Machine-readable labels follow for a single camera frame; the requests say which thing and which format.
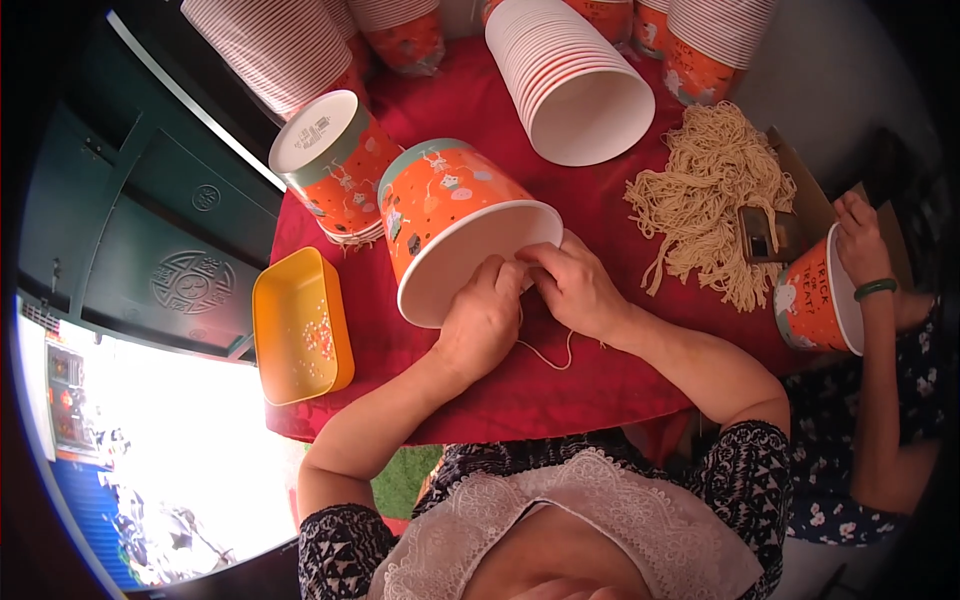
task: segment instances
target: stack of paper buckets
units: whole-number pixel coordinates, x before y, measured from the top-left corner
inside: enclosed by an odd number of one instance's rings
[[[634,0],[634,48],[654,59],[663,58],[669,9],[670,0]]]
[[[603,162],[650,128],[650,85],[563,0],[505,0],[485,35],[527,137],[547,160]]]
[[[337,29],[340,30],[340,37],[347,43],[347,48],[353,54],[353,64],[356,65],[360,79],[368,80],[373,74],[370,46],[367,45],[363,34],[360,33],[360,28],[353,20],[347,0],[324,0],[324,6]]]
[[[663,77],[684,104],[712,105],[728,96],[773,17],[777,0],[670,0]]]
[[[349,48],[316,0],[184,0],[180,11],[284,121],[332,89],[368,103]]]
[[[440,0],[348,0],[374,52],[407,75],[432,75],[444,56]]]

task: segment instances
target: black and white patterned blouse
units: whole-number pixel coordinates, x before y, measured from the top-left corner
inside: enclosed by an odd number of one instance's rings
[[[759,600],[773,592],[782,571],[781,545],[792,489],[786,436],[762,421],[729,428],[703,463],[679,478],[655,468],[619,428],[546,440],[451,444],[414,517],[441,505],[465,476],[482,472],[510,477],[549,470],[584,451],[598,452],[617,468],[675,484],[700,498],[743,540],[762,568],[762,575],[741,597]],[[311,600],[363,598],[374,572],[398,540],[380,515],[364,506],[337,505],[309,516],[300,528],[301,595]]]

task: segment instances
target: skeleton illustration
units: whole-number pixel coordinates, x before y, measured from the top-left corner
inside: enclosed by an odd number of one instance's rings
[[[440,156],[440,153],[434,150],[432,146],[428,148],[428,150],[433,152],[436,158],[431,158],[427,156],[426,152],[424,152],[423,150],[420,151],[420,156],[423,157],[423,160],[426,160],[427,162],[430,163],[430,166],[433,168],[433,172],[435,175],[437,173],[442,173],[443,171],[450,170],[450,165],[449,163],[446,162],[446,158]]]
[[[324,169],[326,170],[327,173],[330,174],[332,178],[336,179],[347,192],[349,192],[351,189],[356,187],[356,183],[353,182],[353,177],[350,176],[350,174],[347,172],[347,169],[337,164],[336,160],[330,160],[330,162],[337,168],[331,169],[330,166],[327,165],[324,167]],[[335,173],[335,171],[337,170],[340,170],[343,172],[343,175],[341,177],[337,177],[337,174]]]

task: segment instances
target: white string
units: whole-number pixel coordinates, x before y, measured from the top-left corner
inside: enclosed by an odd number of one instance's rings
[[[523,307],[522,307],[522,306],[520,306],[520,325],[519,325],[519,326],[523,326]],[[570,332],[566,334],[566,364],[563,365],[562,367],[560,367],[559,365],[555,365],[554,363],[550,362],[550,360],[547,359],[547,357],[545,357],[545,356],[543,356],[542,354],[540,354],[540,351],[539,351],[539,350],[537,350],[536,348],[534,348],[534,347],[531,346],[530,344],[524,342],[523,340],[516,340],[516,342],[517,342],[518,344],[523,344],[524,346],[526,346],[526,347],[528,347],[529,349],[531,349],[531,350],[534,352],[534,354],[536,354],[541,361],[543,361],[544,363],[546,363],[547,365],[549,365],[549,366],[552,367],[553,369],[556,369],[557,371],[566,371],[567,369],[570,368],[570,365],[573,364],[573,350],[570,349],[570,338],[572,338],[572,337],[573,337],[573,329],[570,329]]]

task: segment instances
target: green door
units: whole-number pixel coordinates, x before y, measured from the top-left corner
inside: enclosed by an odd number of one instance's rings
[[[21,292],[96,331],[251,361],[281,198],[104,22],[35,165]]]

